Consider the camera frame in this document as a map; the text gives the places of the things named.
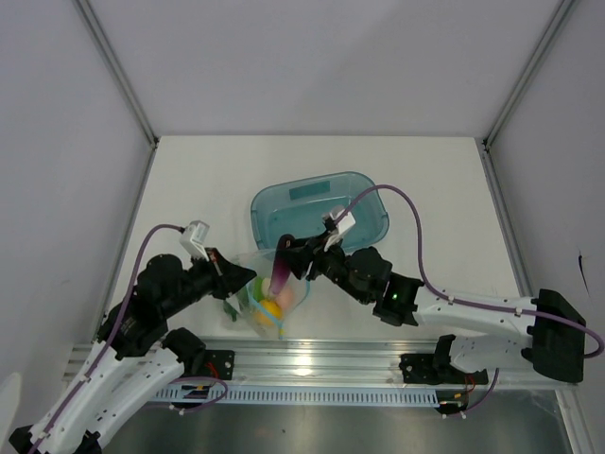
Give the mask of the purple eggplant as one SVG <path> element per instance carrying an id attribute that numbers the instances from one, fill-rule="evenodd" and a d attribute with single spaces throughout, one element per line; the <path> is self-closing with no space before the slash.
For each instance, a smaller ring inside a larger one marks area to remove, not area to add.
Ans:
<path id="1" fill-rule="evenodd" d="M 294 241 L 294 236 L 290 234 L 282 235 L 277 243 L 275 255 L 273 257 L 272 273 L 269 284 L 269 294 L 277 296 L 285 287 L 290 275 L 290 267 L 285 258 L 284 251 L 289 249 Z"/>

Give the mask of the green bell pepper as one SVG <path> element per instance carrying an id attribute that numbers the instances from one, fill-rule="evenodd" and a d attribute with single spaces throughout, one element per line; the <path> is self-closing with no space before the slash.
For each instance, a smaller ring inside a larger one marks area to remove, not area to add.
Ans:
<path id="1" fill-rule="evenodd" d="M 236 293 L 237 301 L 241 307 L 248 307 L 250 305 L 250 288 L 248 285 L 244 286 Z"/>

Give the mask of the dark green chili pepper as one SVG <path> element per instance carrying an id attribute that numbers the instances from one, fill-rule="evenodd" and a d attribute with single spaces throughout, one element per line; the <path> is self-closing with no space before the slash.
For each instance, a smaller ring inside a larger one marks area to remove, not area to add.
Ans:
<path id="1" fill-rule="evenodd" d="M 238 312 L 227 302 L 224 301 L 222 304 L 223 312 L 227 315 L 228 319 L 235 323 L 238 319 Z"/>

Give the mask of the white egg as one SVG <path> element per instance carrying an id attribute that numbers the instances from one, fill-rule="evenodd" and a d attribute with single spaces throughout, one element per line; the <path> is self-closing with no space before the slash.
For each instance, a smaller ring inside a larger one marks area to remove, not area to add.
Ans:
<path id="1" fill-rule="evenodd" d="M 257 277 L 253 284 L 253 295 L 257 300 L 265 299 L 269 295 L 270 279 Z"/>

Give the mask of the blue translucent plastic basin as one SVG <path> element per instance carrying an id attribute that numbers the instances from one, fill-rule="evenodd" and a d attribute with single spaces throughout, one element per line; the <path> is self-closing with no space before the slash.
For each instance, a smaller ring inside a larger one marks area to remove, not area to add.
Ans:
<path id="1" fill-rule="evenodd" d="M 251 229 L 257 248 L 275 248 L 284 234 L 304 238 L 323 233 L 324 215 L 337 206 L 347 207 L 372 186 L 368 176 L 345 171 L 262 189 L 251 202 Z M 371 246 L 387 234 L 389 214 L 376 191 L 358 202 L 352 214 L 355 226 L 344 237 L 345 252 Z"/>

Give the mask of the clear zip top bag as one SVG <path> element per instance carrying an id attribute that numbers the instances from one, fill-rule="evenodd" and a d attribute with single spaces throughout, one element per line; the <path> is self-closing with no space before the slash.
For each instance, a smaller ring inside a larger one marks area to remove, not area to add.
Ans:
<path id="1" fill-rule="evenodd" d="M 275 253 L 273 250 L 261 250 L 253 253 L 241 253 L 234 255 L 231 258 L 231 261 L 241 267 L 254 270 L 257 273 L 257 277 L 270 279 L 274 255 Z M 310 283 L 305 280 L 298 280 L 293 275 L 290 275 L 287 283 L 285 284 L 285 288 L 290 287 L 295 292 L 294 305 L 289 310 L 282 309 L 283 318 L 279 324 L 274 326 L 263 326 L 255 321 L 254 313 L 257 309 L 260 309 L 259 303 L 262 300 L 271 300 L 276 302 L 277 296 L 271 296 L 269 294 L 265 299 L 255 299 L 253 295 L 253 284 L 255 279 L 247 284 L 250 288 L 250 305 L 248 307 L 241 307 L 239 305 L 236 294 L 226 300 L 238 312 L 238 319 L 235 323 L 232 323 L 228 319 L 227 315 L 223 312 L 226 318 L 226 323 L 229 324 L 234 330 L 249 328 L 263 338 L 282 340 L 285 337 L 286 319 L 293 314 L 301 303 L 308 299 L 311 292 Z"/>

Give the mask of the pink egg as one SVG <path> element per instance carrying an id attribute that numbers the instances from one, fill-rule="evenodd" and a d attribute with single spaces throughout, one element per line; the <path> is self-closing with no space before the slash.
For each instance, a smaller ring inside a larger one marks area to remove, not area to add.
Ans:
<path id="1" fill-rule="evenodd" d="M 276 297 L 276 303 L 283 310 L 289 310 L 295 302 L 295 292 L 290 287 L 284 288 Z"/>

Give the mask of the orange fruit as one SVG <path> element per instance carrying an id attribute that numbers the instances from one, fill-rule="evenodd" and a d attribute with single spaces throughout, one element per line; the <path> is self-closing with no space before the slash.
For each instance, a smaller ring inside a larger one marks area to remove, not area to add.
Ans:
<path id="1" fill-rule="evenodd" d="M 254 319 L 257 323 L 263 326 L 274 326 L 282 321 L 282 309 L 275 301 L 262 300 L 259 305 L 260 309 L 257 309 L 254 313 Z"/>

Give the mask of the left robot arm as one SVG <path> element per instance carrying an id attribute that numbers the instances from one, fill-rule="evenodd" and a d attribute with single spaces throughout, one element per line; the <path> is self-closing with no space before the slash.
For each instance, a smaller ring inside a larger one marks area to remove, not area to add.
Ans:
<path id="1" fill-rule="evenodd" d="M 189 269 L 173 254 L 152 257 L 100 326 L 89 356 L 60 400 L 38 423 L 15 429 L 18 453 L 99 453 L 149 398 L 182 378 L 223 382 L 211 354 L 168 321 L 206 296 L 225 300 L 256 273 L 215 248 Z"/>

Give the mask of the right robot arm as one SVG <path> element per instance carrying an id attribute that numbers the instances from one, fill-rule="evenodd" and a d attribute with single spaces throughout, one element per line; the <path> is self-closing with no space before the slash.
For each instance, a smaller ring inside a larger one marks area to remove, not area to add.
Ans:
<path id="1" fill-rule="evenodd" d="M 374 247 L 347 254 L 324 236 L 281 236 L 274 263 L 298 279 L 325 277 L 360 304 L 372 306 L 383 323 L 475 331 L 474 338 L 439 338 L 431 368 L 442 381 L 526 364 L 560 382 L 583 380 L 586 322 L 555 290 L 503 299 L 452 295 L 394 272 Z"/>

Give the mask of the aluminium mounting rail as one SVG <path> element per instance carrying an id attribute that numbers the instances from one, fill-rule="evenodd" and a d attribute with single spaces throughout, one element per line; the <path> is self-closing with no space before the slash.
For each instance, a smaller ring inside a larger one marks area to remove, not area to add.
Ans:
<path id="1" fill-rule="evenodd" d="M 401 385 L 400 356 L 431 353 L 434 340 L 263 340 L 204 338 L 235 353 L 233 384 L 387 387 Z"/>

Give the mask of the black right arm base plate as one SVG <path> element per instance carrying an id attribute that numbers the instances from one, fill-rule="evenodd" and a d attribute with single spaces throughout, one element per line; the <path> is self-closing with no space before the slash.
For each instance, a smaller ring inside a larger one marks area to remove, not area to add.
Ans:
<path id="1" fill-rule="evenodd" d="M 487 385 L 486 370 L 465 373 L 449 363 L 439 361 L 434 354 L 403 354 L 399 369 L 406 384 L 423 385 Z"/>

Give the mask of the left aluminium frame post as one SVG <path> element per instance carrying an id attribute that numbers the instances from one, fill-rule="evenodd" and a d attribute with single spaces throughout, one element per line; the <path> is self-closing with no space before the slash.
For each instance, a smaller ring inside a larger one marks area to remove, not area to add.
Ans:
<path id="1" fill-rule="evenodd" d="M 89 33 L 99 56 L 103 60 L 114 85 L 133 116 L 139 130 L 145 137 L 146 142 L 152 148 L 155 148 L 159 142 L 159 138 L 151 126 L 139 97 L 136 95 L 130 82 L 130 78 L 112 45 L 105 27 L 102 25 L 95 11 L 93 3 L 87 0 L 74 0 L 72 1 L 72 4 Z"/>

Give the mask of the aluminium frame post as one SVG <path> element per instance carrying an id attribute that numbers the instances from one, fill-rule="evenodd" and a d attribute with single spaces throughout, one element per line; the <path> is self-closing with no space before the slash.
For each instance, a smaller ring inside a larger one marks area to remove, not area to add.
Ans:
<path id="1" fill-rule="evenodd" d="M 557 3 L 482 141 L 487 152 L 491 151 L 498 137 L 510 122 L 579 4 L 578 0 L 562 0 Z"/>
<path id="2" fill-rule="evenodd" d="M 89 33 L 99 56 L 103 60 L 114 85 L 133 116 L 139 130 L 145 137 L 146 142 L 152 148 L 155 148 L 159 142 L 159 138 L 151 126 L 139 97 L 136 95 L 130 82 L 130 78 L 112 45 L 105 27 L 102 25 L 95 11 L 93 3 L 87 0 L 74 0 L 72 1 L 72 4 Z"/>

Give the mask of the right aluminium frame post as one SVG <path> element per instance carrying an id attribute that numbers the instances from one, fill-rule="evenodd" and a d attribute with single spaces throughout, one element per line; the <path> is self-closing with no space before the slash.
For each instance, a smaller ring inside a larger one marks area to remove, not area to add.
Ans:
<path id="1" fill-rule="evenodd" d="M 562 0 L 557 3 L 482 141 L 487 152 L 491 151 L 498 137 L 510 122 L 579 4 L 578 0 Z"/>

